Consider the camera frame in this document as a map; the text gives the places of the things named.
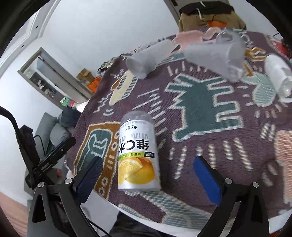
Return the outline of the lemon vitamin drink cup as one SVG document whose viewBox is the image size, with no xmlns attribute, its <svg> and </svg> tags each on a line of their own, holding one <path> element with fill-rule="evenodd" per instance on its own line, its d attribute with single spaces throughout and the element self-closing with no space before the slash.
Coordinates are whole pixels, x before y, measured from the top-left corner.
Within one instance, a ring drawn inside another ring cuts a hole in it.
<svg viewBox="0 0 292 237">
<path fill-rule="evenodd" d="M 118 189 L 122 191 L 161 189 L 154 122 L 144 111 L 128 112 L 121 120 Z"/>
</svg>

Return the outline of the frosted plastic cup left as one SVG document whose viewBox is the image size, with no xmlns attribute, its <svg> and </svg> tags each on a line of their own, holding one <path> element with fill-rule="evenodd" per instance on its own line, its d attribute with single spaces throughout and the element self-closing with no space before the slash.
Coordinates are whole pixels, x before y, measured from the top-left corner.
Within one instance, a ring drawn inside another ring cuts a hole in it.
<svg viewBox="0 0 292 237">
<path fill-rule="evenodd" d="M 173 41 L 162 40 L 127 58 L 126 66 L 135 77 L 145 79 L 175 48 L 176 43 Z"/>
</svg>

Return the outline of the white sleeved clear cup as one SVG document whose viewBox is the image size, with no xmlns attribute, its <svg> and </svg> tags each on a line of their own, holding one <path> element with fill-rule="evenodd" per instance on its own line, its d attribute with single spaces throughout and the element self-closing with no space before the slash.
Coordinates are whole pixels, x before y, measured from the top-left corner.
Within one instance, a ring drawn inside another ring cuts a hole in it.
<svg viewBox="0 0 292 237">
<path fill-rule="evenodd" d="M 291 69 L 279 56 L 269 54 L 264 61 L 264 68 L 280 101 L 291 103 Z"/>
</svg>

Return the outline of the tall frosted plastic cup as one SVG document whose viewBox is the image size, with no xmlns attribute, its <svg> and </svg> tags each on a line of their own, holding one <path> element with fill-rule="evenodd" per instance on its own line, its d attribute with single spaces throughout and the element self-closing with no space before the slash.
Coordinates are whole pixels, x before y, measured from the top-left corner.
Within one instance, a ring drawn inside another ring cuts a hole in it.
<svg viewBox="0 0 292 237">
<path fill-rule="evenodd" d="M 233 34 L 233 43 L 189 45 L 184 50 L 186 60 L 221 75 L 231 83 L 238 82 L 245 69 L 245 44 L 239 34 Z"/>
</svg>

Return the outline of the small clear plastic cup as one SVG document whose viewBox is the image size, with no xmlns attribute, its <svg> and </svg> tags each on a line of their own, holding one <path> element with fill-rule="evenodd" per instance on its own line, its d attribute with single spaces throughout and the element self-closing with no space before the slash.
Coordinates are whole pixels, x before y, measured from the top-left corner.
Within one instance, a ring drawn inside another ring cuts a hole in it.
<svg viewBox="0 0 292 237">
<path fill-rule="evenodd" d="M 216 37 L 217 44 L 224 44 L 224 43 L 233 43 L 234 42 L 234 34 L 231 31 L 222 31 Z"/>
</svg>

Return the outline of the purple patterned woven tablecloth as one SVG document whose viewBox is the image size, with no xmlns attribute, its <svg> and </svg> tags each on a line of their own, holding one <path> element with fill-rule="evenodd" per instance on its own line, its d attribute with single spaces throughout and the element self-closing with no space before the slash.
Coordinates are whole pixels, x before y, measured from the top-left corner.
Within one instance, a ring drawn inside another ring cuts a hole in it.
<svg viewBox="0 0 292 237">
<path fill-rule="evenodd" d="M 203 156 L 236 183 L 258 182 L 269 217 L 291 210 L 291 104 L 279 100 L 264 69 L 268 55 L 280 54 L 276 41 L 238 31 L 246 46 L 245 74 L 230 83 L 183 53 L 192 42 L 213 42 L 219 31 L 175 36 L 179 49 L 147 79 L 135 78 L 125 57 L 106 71 L 75 127 L 67 165 L 77 173 L 101 156 L 95 191 L 111 205 L 159 224 L 201 229 L 215 208 L 193 171 L 194 158 Z M 154 120 L 160 192 L 118 190 L 119 124 L 132 110 Z"/>
</svg>

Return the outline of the orange box on floor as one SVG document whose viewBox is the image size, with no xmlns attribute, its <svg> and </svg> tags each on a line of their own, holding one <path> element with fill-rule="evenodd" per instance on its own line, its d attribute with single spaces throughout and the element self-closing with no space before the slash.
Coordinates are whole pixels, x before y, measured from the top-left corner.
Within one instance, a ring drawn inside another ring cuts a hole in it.
<svg viewBox="0 0 292 237">
<path fill-rule="evenodd" d="M 101 77 L 94 78 L 94 80 L 90 84 L 87 85 L 88 89 L 92 93 L 95 93 L 97 91 L 100 81 L 101 81 Z"/>
</svg>

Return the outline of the cardboard box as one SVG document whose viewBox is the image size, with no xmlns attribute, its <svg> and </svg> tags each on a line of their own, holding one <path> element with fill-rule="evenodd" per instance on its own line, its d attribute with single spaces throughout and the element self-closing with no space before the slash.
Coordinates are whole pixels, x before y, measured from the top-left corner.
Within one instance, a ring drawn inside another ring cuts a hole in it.
<svg viewBox="0 0 292 237">
<path fill-rule="evenodd" d="M 95 79 L 92 73 L 87 69 L 81 70 L 81 72 L 76 76 L 76 78 L 85 85 L 91 84 Z"/>
</svg>

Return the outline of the chair with brown jacket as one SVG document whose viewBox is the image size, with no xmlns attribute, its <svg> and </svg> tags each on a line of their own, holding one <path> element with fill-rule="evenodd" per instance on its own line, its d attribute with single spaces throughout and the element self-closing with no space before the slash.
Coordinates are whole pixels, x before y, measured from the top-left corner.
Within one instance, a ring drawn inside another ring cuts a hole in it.
<svg viewBox="0 0 292 237">
<path fill-rule="evenodd" d="M 244 21 L 235 13 L 233 6 L 222 1 L 195 1 L 183 6 L 179 13 L 179 31 L 197 30 L 201 27 L 227 29 L 247 28 Z"/>
</svg>

